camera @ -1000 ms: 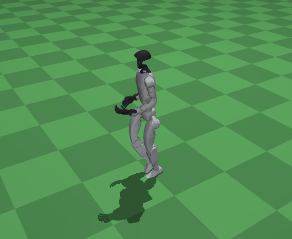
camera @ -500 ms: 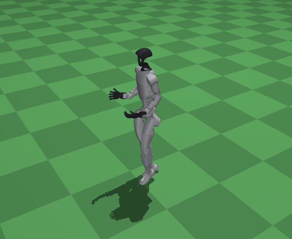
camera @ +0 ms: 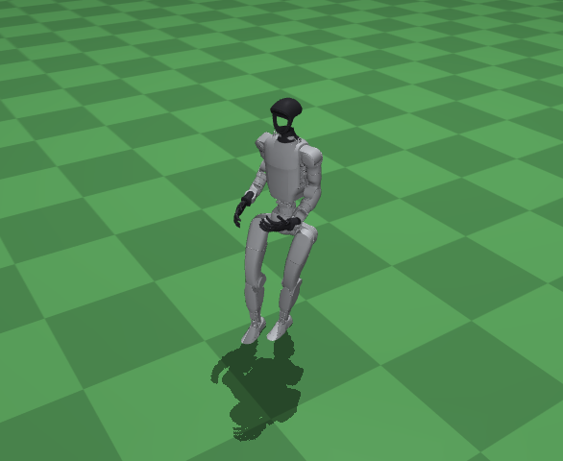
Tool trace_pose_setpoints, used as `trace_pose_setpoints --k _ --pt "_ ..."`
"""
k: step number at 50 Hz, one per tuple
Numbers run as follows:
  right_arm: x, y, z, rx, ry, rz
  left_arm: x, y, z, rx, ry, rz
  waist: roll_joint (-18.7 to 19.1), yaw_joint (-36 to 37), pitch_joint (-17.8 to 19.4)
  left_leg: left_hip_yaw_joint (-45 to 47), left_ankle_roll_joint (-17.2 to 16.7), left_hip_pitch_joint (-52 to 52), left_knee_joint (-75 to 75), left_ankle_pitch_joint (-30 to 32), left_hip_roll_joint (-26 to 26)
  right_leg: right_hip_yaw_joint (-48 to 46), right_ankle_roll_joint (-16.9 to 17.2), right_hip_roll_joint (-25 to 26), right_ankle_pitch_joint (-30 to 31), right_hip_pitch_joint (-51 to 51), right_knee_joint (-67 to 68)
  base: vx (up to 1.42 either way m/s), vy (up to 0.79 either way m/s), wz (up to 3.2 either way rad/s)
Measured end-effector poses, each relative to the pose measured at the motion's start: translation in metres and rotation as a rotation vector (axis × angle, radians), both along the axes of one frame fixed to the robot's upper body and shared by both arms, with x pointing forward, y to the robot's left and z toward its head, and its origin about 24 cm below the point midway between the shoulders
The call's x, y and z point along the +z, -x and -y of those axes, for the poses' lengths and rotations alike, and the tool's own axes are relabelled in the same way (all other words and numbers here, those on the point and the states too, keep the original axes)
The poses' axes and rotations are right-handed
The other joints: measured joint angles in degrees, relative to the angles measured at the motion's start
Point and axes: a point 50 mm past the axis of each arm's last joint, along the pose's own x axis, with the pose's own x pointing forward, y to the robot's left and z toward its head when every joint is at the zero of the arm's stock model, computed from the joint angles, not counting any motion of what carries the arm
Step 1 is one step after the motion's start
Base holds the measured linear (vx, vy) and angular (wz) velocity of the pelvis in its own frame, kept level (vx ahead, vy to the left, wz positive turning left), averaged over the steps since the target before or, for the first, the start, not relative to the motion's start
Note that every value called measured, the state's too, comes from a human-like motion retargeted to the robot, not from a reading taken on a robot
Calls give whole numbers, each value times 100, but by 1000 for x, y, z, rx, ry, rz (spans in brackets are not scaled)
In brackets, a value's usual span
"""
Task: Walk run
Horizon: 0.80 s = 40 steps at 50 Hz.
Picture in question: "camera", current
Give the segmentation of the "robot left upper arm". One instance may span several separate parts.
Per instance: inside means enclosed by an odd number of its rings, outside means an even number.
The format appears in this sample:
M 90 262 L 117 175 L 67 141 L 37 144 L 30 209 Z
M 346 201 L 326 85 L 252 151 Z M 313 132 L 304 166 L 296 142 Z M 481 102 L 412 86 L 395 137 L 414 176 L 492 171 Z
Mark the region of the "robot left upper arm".
M 303 146 L 299 152 L 302 163 L 306 167 L 306 177 L 309 183 L 305 186 L 304 197 L 312 199 L 315 191 L 321 189 L 323 155 L 319 149 L 308 145 Z

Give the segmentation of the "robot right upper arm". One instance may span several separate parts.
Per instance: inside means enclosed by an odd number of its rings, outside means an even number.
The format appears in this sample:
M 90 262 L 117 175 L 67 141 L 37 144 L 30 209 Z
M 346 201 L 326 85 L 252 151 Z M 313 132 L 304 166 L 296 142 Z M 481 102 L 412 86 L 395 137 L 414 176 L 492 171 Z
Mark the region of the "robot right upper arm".
M 255 143 L 256 143 L 256 146 L 257 146 L 258 149 L 259 149 L 260 155 L 261 155 L 261 157 L 262 157 L 263 159 L 264 159 L 264 142 L 265 142 L 266 138 L 267 138 L 268 136 L 270 136 L 270 135 L 271 135 L 270 133 L 265 132 L 265 133 L 262 134 L 262 135 L 256 140 L 256 142 L 255 142 Z M 261 169 L 262 171 L 266 172 L 266 171 L 265 171 L 265 160 L 262 162 L 262 164 L 261 164 L 261 166 L 260 166 L 260 169 Z

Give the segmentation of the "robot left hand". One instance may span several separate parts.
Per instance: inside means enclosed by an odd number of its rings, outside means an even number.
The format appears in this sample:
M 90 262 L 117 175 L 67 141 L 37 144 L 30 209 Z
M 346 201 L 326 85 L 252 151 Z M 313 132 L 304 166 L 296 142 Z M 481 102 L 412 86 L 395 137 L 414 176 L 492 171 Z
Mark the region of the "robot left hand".
M 261 218 L 262 221 L 260 221 L 260 228 L 264 231 L 293 231 L 294 227 L 296 225 L 300 225 L 301 224 L 301 220 L 298 217 L 295 218 L 288 218 L 287 220 L 284 220 L 280 217 L 280 215 L 277 215 L 277 218 L 280 219 L 279 222 L 274 222 L 271 219 L 269 219 L 269 217 L 266 215 L 265 216 L 267 221 L 270 223 L 267 223 L 263 218 Z M 265 224 L 265 225 L 264 225 Z

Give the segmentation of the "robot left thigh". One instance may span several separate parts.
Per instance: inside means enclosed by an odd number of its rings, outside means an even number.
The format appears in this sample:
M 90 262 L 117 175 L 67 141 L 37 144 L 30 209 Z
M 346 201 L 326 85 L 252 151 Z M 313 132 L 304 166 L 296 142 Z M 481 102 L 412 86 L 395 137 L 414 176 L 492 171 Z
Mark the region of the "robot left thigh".
M 282 287 L 287 287 L 289 291 L 295 288 L 317 236 L 317 229 L 305 222 L 296 230 L 285 261 Z

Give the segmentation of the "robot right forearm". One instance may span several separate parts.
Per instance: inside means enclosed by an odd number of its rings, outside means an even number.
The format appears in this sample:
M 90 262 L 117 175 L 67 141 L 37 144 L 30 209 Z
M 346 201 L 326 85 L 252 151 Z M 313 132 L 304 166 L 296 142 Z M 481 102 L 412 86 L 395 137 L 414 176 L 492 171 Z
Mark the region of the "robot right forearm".
M 260 165 L 260 166 L 261 166 L 261 165 Z M 255 202 L 256 197 L 261 193 L 261 191 L 262 191 L 264 185 L 265 185 L 266 182 L 267 182 L 267 180 L 266 180 L 266 174 L 264 173 L 264 171 L 262 171 L 262 170 L 260 169 L 260 166 L 259 166 L 259 169 L 258 169 L 258 171 L 257 171 L 256 178 L 254 179 L 253 183 L 251 184 L 251 186 L 250 186 L 250 188 L 249 188 L 249 190 L 248 190 L 248 191 L 253 191 L 254 194 L 255 194 L 254 197 L 253 197 L 252 200 L 251 200 L 252 203 Z M 247 194 L 248 191 L 245 192 L 245 195 Z M 245 195 L 244 195 L 244 196 L 245 196 Z

